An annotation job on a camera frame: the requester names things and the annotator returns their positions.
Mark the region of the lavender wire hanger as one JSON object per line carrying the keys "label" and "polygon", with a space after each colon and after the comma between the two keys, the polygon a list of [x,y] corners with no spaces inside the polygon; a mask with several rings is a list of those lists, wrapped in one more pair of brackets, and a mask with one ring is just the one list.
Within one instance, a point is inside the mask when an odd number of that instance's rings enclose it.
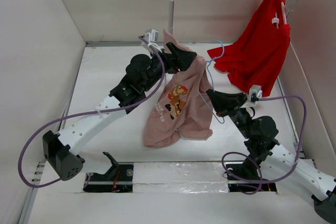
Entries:
{"label": "lavender wire hanger", "polygon": [[[212,40],[212,42],[217,42],[221,45],[222,48],[222,52],[220,53],[219,56],[216,56],[214,58],[211,58],[210,60],[206,60],[206,67],[205,70],[207,71],[207,74],[210,77],[211,80],[211,86],[212,86],[212,90],[214,90],[215,86],[214,86],[214,79],[212,76],[212,73],[209,70],[209,67],[211,66],[212,62],[214,62],[216,59],[220,59],[224,53],[225,53],[225,46],[223,44],[222,41],[220,40]],[[219,124],[224,124],[225,123],[225,119],[222,118],[222,120],[219,119],[219,117],[214,113],[213,109],[210,107],[210,105],[208,104],[208,102],[206,101],[206,99],[203,97],[203,95],[201,94],[201,92],[199,92],[200,97],[202,98],[202,100],[204,101],[205,105],[208,107],[208,109],[211,111],[212,115],[214,116],[215,120],[219,123]]]}

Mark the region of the pink printed t shirt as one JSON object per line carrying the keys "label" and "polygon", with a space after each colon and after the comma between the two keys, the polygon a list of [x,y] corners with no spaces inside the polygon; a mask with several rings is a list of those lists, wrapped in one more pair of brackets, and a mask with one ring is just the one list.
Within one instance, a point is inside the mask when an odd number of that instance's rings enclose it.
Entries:
{"label": "pink printed t shirt", "polygon": [[197,55],[186,71],[172,76],[150,112],[143,133],[143,145],[168,147],[181,138],[207,140],[213,106],[207,95],[212,86],[206,74],[206,61]]}

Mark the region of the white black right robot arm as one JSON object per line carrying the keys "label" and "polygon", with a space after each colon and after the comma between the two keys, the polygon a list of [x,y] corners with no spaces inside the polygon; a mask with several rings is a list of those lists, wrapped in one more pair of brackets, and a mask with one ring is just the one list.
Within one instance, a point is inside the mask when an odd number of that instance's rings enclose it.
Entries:
{"label": "white black right robot arm", "polygon": [[253,86],[249,94],[228,94],[207,90],[216,115],[229,117],[245,138],[248,155],[238,164],[221,161],[230,180],[239,185],[252,185],[260,191],[262,185],[276,183],[296,194],[328,223],[335,223],[335,178],[300,159],[299,153],[287,150],[276,139],[279,131],[270,116],[256,118],[247,108],[264,101],[261,87]]}

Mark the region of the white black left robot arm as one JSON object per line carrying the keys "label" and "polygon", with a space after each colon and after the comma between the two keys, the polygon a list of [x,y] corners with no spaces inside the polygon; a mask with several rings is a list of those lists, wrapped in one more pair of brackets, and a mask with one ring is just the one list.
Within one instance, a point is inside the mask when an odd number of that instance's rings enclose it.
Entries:
{"label": "white black left robot arm", "polygon": [[43,135],[46,160],[62,181],[74,178],[81,172],[100,174],[105,180],[117,175],[117,161],[108,153],[84,153],[83,147],[114,121],[124,117],[149,97],[145,94],[153,86],[159,87],[166,73],[186,71],[196,53],[166,43],[168,52],[151,44],[150,55],[132,57],[125,69],[125,76],[108,96],[88,115],[72,126],[57,133]]}

